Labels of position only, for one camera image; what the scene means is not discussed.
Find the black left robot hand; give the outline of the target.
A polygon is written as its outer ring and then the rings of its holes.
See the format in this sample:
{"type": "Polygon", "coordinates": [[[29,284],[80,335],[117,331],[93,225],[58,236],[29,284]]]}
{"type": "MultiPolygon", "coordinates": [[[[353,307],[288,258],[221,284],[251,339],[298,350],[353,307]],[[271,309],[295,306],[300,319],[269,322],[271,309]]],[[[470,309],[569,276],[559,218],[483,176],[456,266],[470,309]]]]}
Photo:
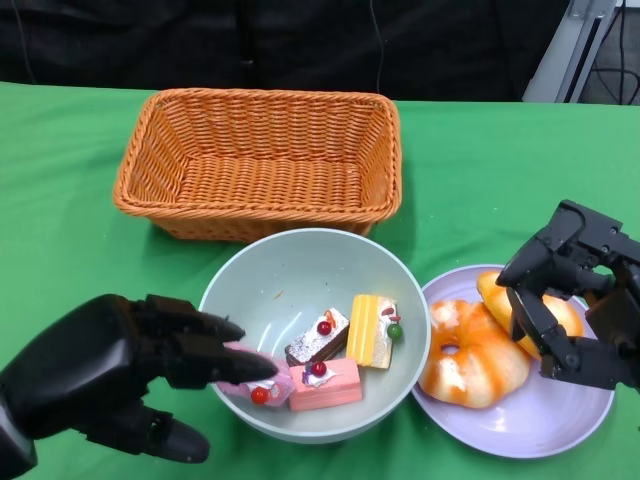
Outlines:
{"type": "Polygon", "coordinates": [[[245,332],[190,302],[106,294],[54,322],[1,372],[1,476],[37,464],[35,443],[66,430],[124,453],[202,463],[207,439],[143,402],[159,377],[199,390],[273,377],[265,357],[227,348],[245,332]]]}

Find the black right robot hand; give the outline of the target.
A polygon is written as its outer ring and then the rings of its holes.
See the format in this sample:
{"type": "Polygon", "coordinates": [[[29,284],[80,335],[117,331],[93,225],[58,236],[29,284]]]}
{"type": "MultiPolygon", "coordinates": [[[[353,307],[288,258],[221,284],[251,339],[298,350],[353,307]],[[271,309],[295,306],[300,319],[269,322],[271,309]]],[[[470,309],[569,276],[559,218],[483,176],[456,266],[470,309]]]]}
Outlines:
{"type": "Polygon", "coordinates": [[[496,283],[512,308],[511,338],[532,340],[542,377],[605,390],[639,387],[639,244],[621,222],[564,200],[496,283]],[[544,304],[546,294],[583,298],[595,336],[568,334],[544,304]]]}

